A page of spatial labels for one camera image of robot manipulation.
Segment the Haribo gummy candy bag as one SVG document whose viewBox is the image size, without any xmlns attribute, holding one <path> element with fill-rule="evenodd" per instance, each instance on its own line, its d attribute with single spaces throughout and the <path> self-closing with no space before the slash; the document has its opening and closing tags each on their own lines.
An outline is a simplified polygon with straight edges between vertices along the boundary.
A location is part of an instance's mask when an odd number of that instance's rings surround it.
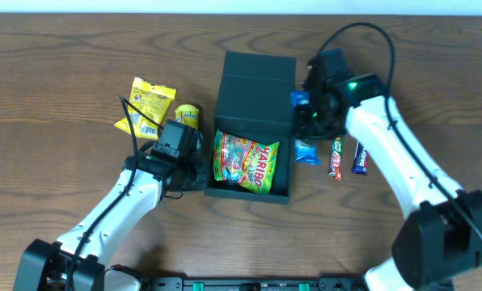
<svg viewBox="0 0 482 291">
<path fill-rule="evenodd" d="M 215 133 L 213 170 L 216 181 L 235 182 L 255 194 L 269 194 L 279 142 L 265 145 L 247 138 Z"/>
</svg>

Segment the blue Oreo cookie pack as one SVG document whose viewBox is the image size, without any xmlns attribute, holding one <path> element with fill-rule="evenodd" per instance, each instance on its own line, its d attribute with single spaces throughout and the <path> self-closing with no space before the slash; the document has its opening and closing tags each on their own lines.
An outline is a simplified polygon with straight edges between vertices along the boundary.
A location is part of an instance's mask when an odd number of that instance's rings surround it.
<svg viewBox="0 0 482 291">
<path fill-rule="evenodd" d="M 306 129 L 306 118 L 310 114 L 309 93 L 305 91 L 292 91 L 290 93 L 290 102 L 294 117 L 295 127 L 295 162 L 306 163 L 311 165 L 321 165 L 322 162 L 317 154 L 317 142 L 305 137 L 299 137 L 298 133 L 302 129 Z"/>
</svg>

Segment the yellow snack bag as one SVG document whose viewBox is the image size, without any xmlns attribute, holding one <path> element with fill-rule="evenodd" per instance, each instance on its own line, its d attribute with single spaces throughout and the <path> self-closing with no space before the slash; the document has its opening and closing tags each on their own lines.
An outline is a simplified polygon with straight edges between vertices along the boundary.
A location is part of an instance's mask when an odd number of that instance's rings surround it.
<svg viewBox="0 0 482 291">
<path fill-rule="evenodd" d="M 133 80 L 129 102 L 157 124 L 162 124 L 167 110 L 175 99 L 176 89 L 136 77 Z M 140 113 L 129 108 L 136 137 L 159 139 L 160 128 Z"/>
</svg>

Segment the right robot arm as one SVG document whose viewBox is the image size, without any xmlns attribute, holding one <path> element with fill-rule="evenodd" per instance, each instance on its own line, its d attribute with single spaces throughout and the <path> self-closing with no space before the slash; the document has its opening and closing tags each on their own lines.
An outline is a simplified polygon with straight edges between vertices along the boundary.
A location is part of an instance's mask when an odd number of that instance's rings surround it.
<svg viewBox="0 0 482 291">
<path fill-rule="evenodd" d="M 310 65 L 306 101 L 295 111 L 300 137 L 359 141 L 394 192 L 405 222 L 391 258 L 363 276 L 368 290 L 442 287 L 482 265 L 482 191 L 465 192 L 406 125 L 390 85 L 339 65 Z"/>
</svg>

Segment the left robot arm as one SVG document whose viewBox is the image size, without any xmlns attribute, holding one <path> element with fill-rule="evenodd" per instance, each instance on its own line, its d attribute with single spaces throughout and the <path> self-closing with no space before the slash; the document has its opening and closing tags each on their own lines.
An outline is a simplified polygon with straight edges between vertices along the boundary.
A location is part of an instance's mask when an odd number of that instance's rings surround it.
<svg viewBox="0 0 482 291">
<path fill-rule="evenodd" d="M 55 242 L 31 242 L 22 254 L 15 290 L 147 290 L 149 281 L 109 262 L 129 232 L 168 192 L 197 189 L 203 136 L 167 129 L 159 141 L 135 146 L 110 192 Z"/>
</svg>

